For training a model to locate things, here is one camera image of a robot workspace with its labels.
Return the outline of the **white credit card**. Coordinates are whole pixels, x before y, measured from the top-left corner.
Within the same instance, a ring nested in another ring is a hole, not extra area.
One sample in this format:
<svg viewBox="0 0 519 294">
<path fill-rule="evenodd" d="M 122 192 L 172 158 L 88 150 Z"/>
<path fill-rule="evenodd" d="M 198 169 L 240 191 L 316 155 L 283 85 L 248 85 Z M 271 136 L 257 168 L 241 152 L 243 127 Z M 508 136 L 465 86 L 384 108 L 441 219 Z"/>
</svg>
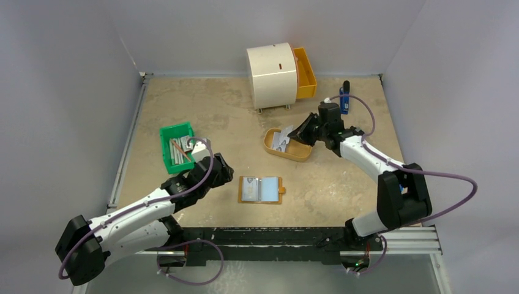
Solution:
<svg viewBox="0 0 519 294">
<path fill-rule="evenodd" d="M 281 132 L 274 132 L 272 137 L 271 149 L 284 153 L 288 146 L 290 139 L 289 137 Z"/>
<path fill-rule="evenodd" d="M 260 181 L 258 178 L 245 177 L 243 179 L 241 200 L 245 202 L 260 200 Z"/>
</svg>

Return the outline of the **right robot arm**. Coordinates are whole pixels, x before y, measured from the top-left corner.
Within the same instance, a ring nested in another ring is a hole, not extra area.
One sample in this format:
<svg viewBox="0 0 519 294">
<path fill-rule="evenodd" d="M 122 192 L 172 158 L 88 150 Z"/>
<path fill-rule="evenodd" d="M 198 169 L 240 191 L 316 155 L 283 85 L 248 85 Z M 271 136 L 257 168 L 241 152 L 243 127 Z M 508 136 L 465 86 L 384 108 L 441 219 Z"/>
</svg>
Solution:
<svg viewBox="0 0 519 294">
<path fill-rule="evenodd" d="M 352 162 L 377 184 L 375 210 L 345 223 L 343 240 L 349 248 L 358 249 L 367 242 L 368 236 L 409 225 L 432 213 L 421 167 L 394 162 L 390 157 L 378 154 L 364 141 L 362 129 L 344 126 L 337 104 L 321 103 L 318 112 L 310 113 L 288 136 L 309 146 L 317 141 L 324 142 L 327 149 Z"/>
</svg>

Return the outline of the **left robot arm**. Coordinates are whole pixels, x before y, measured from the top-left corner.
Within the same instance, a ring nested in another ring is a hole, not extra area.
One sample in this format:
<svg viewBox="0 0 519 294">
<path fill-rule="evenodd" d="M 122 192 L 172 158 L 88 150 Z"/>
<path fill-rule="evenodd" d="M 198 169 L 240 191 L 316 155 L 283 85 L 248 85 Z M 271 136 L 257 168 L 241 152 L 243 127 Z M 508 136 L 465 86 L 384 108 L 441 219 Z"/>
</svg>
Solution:
<svg viewBox="0 0 519 294">
<path fill-rule="evenodd" d="M 62 263 L 59 278 L 79 286 L 134 252 L 157 247 L 176 250 L 182 244 L 182 228 L 173 214 L 194 205 L 210 189 L 231 182 L 233 175 L 233 168 L 216 153 L 125 208 L 90 220 L 82 215 L 72 218 L 55 247 Z"/>
</svg>

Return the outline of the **yellow leather card holder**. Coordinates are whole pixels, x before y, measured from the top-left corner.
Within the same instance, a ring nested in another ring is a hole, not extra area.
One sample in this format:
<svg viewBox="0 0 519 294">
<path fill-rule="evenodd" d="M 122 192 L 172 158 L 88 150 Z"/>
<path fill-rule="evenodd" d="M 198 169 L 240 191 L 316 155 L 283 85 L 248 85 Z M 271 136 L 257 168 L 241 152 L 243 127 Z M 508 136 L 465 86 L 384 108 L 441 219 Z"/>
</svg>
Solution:
<svg viewBox="0 0 519 294">
<path fill-rule="evenodd" d="M 241 176 L 239 178 L 238 195 L 237 200 L 239 203 L 250 203 L 250 204 L 268 204 L 268 205 L 281 205 L 282 198 L 286 194 L 286 188 L 283 187 L 283 181 L 281 177 L 268 176 L 268 177 L 254 177 L 259 179 L 259 195 L 260 200 L 257 202 L 245 202 L 241 200 L 242 195 L 242 182 L 245 177 L 254 176 Z"/>
</svg>

